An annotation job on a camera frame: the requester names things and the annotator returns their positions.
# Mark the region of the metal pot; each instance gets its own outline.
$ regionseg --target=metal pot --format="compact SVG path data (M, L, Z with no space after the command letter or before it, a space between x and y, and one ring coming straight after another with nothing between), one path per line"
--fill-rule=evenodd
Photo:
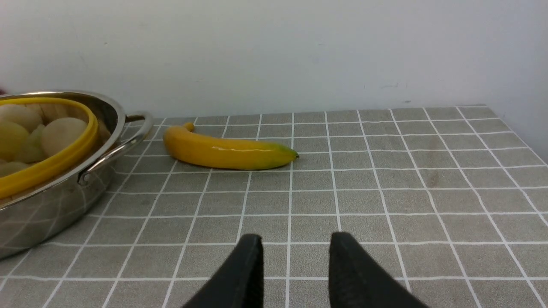
M12 98L63 98L88 106L104 122L110 138L83 163L56 180L0 206L0 258L30 248L67 228L87 212L114 176L114 161L144 140L152 128L148 112L126 115L114 100L90 92L44 91L2 95ZM126 123L144 120L134 136L120 142Z

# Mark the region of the yellow silicone lid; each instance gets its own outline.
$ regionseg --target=yellow silicone lid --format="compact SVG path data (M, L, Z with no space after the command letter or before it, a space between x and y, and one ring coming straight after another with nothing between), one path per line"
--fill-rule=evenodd
M98 138L98 123L93 112L79 102L58 98L19 98L0 101L0 105L65 105L76 107L88 117L84 133L71 145L59 153L46 158L26 169L0 178L0 199L41 184L69 169L86 156Z

